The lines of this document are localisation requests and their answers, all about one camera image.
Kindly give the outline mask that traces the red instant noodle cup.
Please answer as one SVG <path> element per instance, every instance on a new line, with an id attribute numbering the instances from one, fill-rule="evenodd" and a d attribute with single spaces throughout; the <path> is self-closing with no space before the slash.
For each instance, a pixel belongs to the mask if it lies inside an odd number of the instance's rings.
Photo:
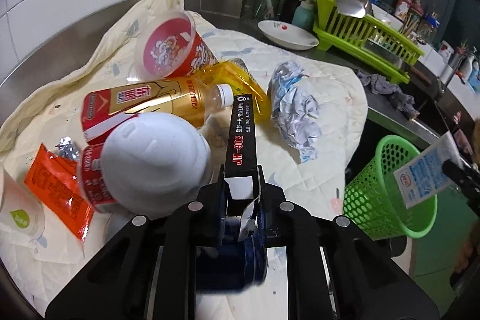
<path id="1" fill-rule="evenodd" d="M 182 10 L 167 11 L 149 23 L 133 53 L 132 82 L 188 76 L 218 62 L 193 17 Z"/>

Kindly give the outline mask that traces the crumpled silver foil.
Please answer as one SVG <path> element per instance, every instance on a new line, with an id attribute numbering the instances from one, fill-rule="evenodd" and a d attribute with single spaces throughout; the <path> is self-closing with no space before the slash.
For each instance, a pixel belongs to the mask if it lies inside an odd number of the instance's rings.
<path id="1" fill-rule="evenodd" d="M 61 137 L 55 148 L 58 150 L 59 157 L 73 162 L 80 160 L 80 149 L 77 148 L 75 142 L 69 136 Z"/>

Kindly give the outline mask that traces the white blue wrapper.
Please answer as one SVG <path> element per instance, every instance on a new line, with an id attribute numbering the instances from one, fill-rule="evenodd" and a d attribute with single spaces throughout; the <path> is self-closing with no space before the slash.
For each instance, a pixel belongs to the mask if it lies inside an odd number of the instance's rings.
<path id="1" fill-rule="evenodd" d="M 317 159 L 315 143 L 321 136 L 317 123 L 320 105 L 300 85 L 307 77 L 297 62 L 286 61 L 276 66 L 268 85 L 272 107 L 270 119 L 281 138 L 298 151 L 300 163 Z"/>

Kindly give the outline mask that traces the cream quilted cloth mat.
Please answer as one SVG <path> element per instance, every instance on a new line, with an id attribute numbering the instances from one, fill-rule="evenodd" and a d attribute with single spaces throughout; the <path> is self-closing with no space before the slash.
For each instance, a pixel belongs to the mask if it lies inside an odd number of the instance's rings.
<path id="1" fill-rule="evenodd" d="M 184 0 L 139 1 L 2 123 L 1 261 L 43 316 L 114 221 L 192 202 L 247 164 L 249 136 L 264 179 L 332 219 L 367 112 L 349 68 L 215 28 Z"/>

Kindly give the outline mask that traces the green mesh trash basket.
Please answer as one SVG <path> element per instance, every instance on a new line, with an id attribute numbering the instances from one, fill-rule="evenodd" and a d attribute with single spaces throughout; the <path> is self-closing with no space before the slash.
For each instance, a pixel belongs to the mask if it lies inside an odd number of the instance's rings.
<path id="1" fill-rule="evenodd" d="M 400 136 L 388 135 L 377 144 L 374 157 L 346 186 L 343 214 L 372 240 L 405 235 L 420 239 L 430 233 L 437 216 L 436 196 L 410 209 L 394 177 L 394 171 L 420 152 Z"/>

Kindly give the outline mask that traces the white blue milk carton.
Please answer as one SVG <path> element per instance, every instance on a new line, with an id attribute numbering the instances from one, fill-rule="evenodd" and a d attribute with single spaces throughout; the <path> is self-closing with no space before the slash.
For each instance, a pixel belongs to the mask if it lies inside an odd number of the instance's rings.
<path id="1" fill-rule="evenodd" d="M 420 155 L 394 172 L 403 203 L 407 209 L 420 204 L 453 185 L 443 173 L 443 163 L 463 167 L 461 155 L 450 132 L 446 132 Z"/>

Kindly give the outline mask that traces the teal soap bottle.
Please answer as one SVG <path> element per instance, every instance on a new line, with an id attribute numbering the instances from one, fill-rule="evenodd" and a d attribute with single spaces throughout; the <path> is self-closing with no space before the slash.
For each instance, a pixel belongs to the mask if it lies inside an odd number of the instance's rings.
<path id="1" fill-rule="evenodd" d="M 292 24 L 298 28 L 310 31 L 315 19 L 314 5 L 309 1 L 302 1 L 296 8 Z"/>

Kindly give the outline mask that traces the white paper cup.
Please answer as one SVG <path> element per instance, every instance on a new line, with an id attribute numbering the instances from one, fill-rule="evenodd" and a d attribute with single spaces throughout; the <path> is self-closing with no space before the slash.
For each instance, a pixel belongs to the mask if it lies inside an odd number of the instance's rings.
<path id="1" fill-rule="evenodd" d="M 1 166 L 1 223 L 37 240 L 45 230 L 41 203 Z"/>

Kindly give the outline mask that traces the orange snack packet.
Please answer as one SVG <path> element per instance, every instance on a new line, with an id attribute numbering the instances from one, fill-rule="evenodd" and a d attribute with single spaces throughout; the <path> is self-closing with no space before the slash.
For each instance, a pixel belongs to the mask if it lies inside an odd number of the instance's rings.
<path id="1" fill-rule="evenodd" d="M 76 162 L 53 154 L 41 143 L 24 184 L 84 242 L 94 210 L 80 194 L 76 171 Z"/>

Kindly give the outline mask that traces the grey dish rag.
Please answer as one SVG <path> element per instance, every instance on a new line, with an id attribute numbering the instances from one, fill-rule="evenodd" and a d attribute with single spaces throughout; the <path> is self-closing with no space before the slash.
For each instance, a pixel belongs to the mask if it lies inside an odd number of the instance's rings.
<path id="1" fill-rule="evenodd" d="M 407 120 L 412 121 L 419 115 L 419 111 L 414 108 L 414 97 L 404 93 L 399 85 L 392 84 L 379 74 L 368 74 L 361 70 L 355 73 L 364 87 L 368 87 L 372 94 L 386 97 L 391 106 Z"/>

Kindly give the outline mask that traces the white plastic cup lid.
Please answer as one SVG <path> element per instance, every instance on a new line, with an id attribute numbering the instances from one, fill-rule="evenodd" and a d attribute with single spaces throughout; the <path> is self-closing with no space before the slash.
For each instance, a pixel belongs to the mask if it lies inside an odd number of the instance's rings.
<path id="1" fill-rule="evenodd" d="M 149 218 L 193 201 L 212 179 L 206 139 L 185 119 L 138 115 L 116 127 L 101 152 L 106 190 L 126 210 Z"/>

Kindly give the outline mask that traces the yellow plastic pouch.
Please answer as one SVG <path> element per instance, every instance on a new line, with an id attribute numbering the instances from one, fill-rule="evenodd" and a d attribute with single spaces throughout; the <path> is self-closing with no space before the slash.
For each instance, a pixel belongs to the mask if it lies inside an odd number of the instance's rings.
<path id="1" fill-rule="evenodd" d="M 270 121 L 271 101 L 240 58 L 217 62 L 195 72 L 206 85 L 227 84 L 234 95 L 250 93 L 253 99 L 256 123 Z"/>

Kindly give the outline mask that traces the black JH-902 carton box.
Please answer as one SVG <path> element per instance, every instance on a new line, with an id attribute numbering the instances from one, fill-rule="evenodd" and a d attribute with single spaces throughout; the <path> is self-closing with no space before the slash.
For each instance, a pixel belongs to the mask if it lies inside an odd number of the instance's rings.
<path id="1" fill-rule="evenodd" d="M 224 161 L 224 180 L 230 192 L 227 216 L 238 219 L 238 241 L 242 242 L 256 229 L 260 196 L 252 95 L 234 98 L 229 129 Z"/>

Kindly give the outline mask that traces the red cola can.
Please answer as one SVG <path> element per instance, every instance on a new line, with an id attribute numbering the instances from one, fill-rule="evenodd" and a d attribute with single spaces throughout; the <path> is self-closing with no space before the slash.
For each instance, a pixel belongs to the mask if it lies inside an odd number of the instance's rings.
<path id="1" fill-rule="evenodd" d="M 83 198 L 101 214 L 113 213 L 117 202 L 103 180 L 101 152 L 103 144 L 89 145 L 80 154 L 77 181 Z"/>

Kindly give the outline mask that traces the white ceramic plate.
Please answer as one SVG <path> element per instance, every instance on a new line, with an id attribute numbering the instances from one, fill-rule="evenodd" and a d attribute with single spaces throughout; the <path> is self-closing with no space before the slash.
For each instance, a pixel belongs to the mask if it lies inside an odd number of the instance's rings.
<path id="1" fill-rule="evenodd" d="M 285 49 L 304 51 L 319 45 L 319 41 L 310 32 L 274 20 L 259 21 L 258 29 L 274 44 Z"/>

